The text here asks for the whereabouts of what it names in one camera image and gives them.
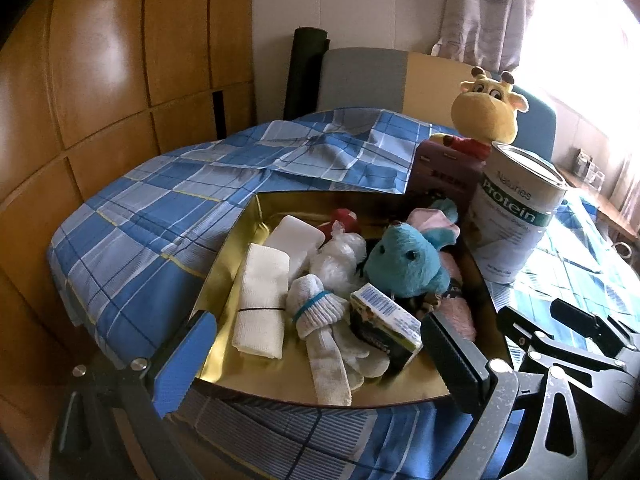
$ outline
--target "blue rubber band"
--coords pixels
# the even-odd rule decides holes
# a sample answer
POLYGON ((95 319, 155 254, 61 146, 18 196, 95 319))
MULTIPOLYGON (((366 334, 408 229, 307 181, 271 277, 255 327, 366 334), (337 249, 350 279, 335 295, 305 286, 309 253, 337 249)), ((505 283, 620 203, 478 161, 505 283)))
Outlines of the blue rubber band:
POLYGON ((297 323, 300 317, 309 310, 312 305, 316 302, 324 298, 327 294, 331 294, 328 290, 323 290, 322 292, 318 292, 314 297, 310 300, 306 300, 306 303, 300 307, 300 309, 296 312, 296 315, 293 317, 293 323, 297 323))

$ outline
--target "open tin can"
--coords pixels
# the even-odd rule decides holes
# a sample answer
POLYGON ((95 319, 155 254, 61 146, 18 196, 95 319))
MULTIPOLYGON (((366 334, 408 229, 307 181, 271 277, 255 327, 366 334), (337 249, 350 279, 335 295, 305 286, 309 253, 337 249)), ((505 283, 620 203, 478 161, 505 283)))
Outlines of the open tin can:
POLYGON ((462 235, 486 279, 511 283, 542 239, 567 184, 535 153, 501 142, 493 147, 462 235))

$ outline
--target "table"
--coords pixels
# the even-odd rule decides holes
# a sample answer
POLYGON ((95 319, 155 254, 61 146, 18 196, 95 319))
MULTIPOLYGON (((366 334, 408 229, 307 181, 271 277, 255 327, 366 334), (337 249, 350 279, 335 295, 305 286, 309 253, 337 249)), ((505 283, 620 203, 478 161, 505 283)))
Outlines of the table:
POLYGON ((587 193, 594 199, 596 208, 598 209, 599 220, 606 222, 616 232, 622 234, 625 238, 628 238, 632 242, 636 242, 640 239, 638 232, 631 227, 631 224, 622 216, 620 211, 604 196, 600 193, 596 193, 593 188, 588 184, 585 184, 578 177, 568 170, 558 168, 558 171, 564 176, 565 180, 573 187, 578 187, 587 193))

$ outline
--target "window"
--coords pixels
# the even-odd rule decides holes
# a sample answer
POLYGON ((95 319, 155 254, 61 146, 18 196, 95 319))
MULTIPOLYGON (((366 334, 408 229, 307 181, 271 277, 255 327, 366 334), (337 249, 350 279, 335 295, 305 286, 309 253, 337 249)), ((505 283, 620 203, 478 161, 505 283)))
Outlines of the window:
POLYGON ((640 137, 640 24, 622 0, 536 0, 516 74, 612 140, 640 137))

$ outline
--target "black yoga mat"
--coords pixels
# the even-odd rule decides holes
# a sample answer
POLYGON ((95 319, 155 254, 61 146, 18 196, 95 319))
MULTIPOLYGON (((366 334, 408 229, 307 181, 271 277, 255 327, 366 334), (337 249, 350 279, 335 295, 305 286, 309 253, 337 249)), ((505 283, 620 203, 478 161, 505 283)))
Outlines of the black yoga mat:
POLYGON ((316 110, 322 56, 329 49, 327 31, 300 27, 293 34, 283 119, 290 121, 316 110))

